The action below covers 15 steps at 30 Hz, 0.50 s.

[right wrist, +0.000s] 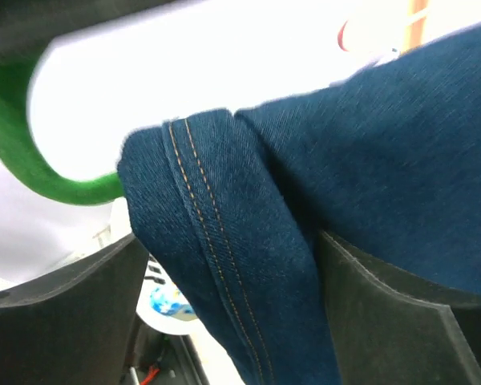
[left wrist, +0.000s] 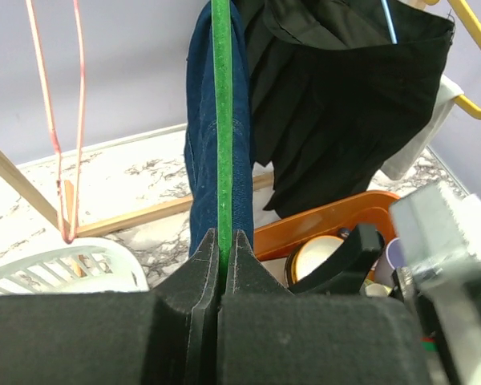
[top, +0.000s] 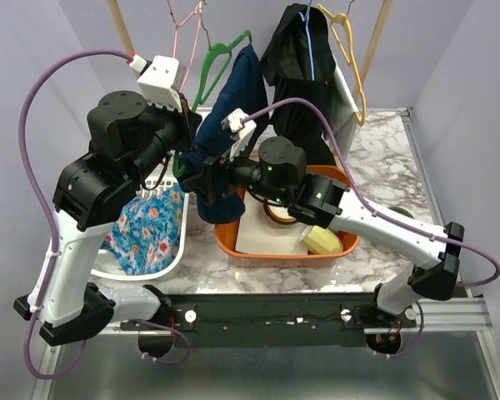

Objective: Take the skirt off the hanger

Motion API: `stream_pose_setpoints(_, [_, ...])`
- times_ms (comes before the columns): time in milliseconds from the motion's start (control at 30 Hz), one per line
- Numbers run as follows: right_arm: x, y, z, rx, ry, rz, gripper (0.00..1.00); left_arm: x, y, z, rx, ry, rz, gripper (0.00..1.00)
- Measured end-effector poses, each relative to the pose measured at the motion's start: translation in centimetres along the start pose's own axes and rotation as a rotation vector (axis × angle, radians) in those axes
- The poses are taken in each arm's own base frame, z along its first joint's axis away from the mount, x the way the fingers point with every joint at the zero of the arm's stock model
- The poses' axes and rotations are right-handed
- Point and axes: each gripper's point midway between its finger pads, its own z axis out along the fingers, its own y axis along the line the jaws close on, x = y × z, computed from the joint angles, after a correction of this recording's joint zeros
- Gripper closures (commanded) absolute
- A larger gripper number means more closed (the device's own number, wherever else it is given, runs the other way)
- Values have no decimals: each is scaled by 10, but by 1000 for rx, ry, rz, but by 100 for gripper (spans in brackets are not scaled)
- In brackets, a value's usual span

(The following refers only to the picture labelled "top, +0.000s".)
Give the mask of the dark blue denim skirt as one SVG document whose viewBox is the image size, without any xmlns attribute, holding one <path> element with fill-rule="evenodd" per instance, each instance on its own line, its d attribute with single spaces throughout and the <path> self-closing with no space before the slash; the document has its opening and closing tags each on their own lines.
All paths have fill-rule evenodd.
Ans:
<svg viewBox="0 0 500 400">
<path fill-rule="evenodd" d="M 197 197 L 198 216 L 211 224 L 232 223 L 245 212 L 243 200 L 237 193 L 222 195 L 226 181 L 218 179 L 214 186 L 217 196 L 213 204 L 207 201 L 204 163 L 210 157 L 224 153 L 232 161 L 236 155 L 252 151 L 258 136 L 269 124 L 269 116 L 263 114 L 250 122 L 242 120 L 268 106 L 263 81 L 262 66 L 251 44 L 237 55 L 227 82 L 218 94 L 211 112 L 201 123 L 192 148 L 178 156 L 177 165 L 183 168 L 177 178 L 185 193 Z"/>
</svg>

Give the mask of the floral blue skirt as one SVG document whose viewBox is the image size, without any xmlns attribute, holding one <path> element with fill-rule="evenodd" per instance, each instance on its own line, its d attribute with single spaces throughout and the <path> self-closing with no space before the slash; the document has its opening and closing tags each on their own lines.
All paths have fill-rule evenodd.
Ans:
<svg viewBox="0 0 500 400">
<path fill-rule="evenodd" d="M 160 273 L 174 261 L 180 242 L 184 193 L 175 184 L 124 206 L 102 243 L 127 275 Z"/>
</svg>

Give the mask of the pink wire hanger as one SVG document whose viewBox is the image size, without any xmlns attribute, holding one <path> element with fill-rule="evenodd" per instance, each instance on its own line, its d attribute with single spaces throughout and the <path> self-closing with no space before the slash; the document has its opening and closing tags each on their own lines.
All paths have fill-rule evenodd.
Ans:
<svg viewBox="0 0 500 400">
<path fill-rule="evenodd" d="M 208 1 L 197 1 L 186 17 L 177 17 L 174 5 L 177 1 L 167 1 L 167 8 L 174 29 L 172 57 L 185 67 L 181 89 L 184 89 L 195 64 L 201 32 L 205 30 L 204 11 Z"/>
</svg>

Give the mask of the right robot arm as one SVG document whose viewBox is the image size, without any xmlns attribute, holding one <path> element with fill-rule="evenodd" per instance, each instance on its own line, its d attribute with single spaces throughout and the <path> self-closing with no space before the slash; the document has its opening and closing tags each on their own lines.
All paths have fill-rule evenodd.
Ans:
<svg viewBox="0 0 500 400">
<path fill-rule="evenodd" d="M 422 298 L 447 301 L 453 296 L 459 248 L 446 241 L 463 238 L 462 225 L 424 224 L 364 203 L 352 184 L 309 172 L 305 152 L 285 137 L 265 140 L 256 161 L 227 152 L 208 157 L 203 172 L 207 203 L 243 188 L 285 207 L 300 223 L 352 233 L 407 258 L 410 267 L 378 285 L 367 305 L 367 318 L 376 326 L 388 325 Z"/>
</svg>

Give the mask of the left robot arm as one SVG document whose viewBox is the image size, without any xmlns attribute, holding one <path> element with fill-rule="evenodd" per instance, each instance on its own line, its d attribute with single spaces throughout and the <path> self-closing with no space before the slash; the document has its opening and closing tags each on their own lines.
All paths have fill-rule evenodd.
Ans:
<svg viewBox="0 0 500 400">
<path fill-rule="evenodd" d="M 109 289 L 89 276 L 123 207 L 170 151 L 195 138 L 201 116 L 181 93 L 176 101 L 177 109 L 157 107 L 139 93 L 116 91 L 88 113 L 88 151 L 62 170 L 52 199 L 58 233 L 42 268 L 52 277 L 13 303 L 23 319 L 41 322 L 48 345 L 88 340 L 114 322 L 140 320 L 151 329 L 167 322 L 170 299 L 153 286 Z"/>
</svg>

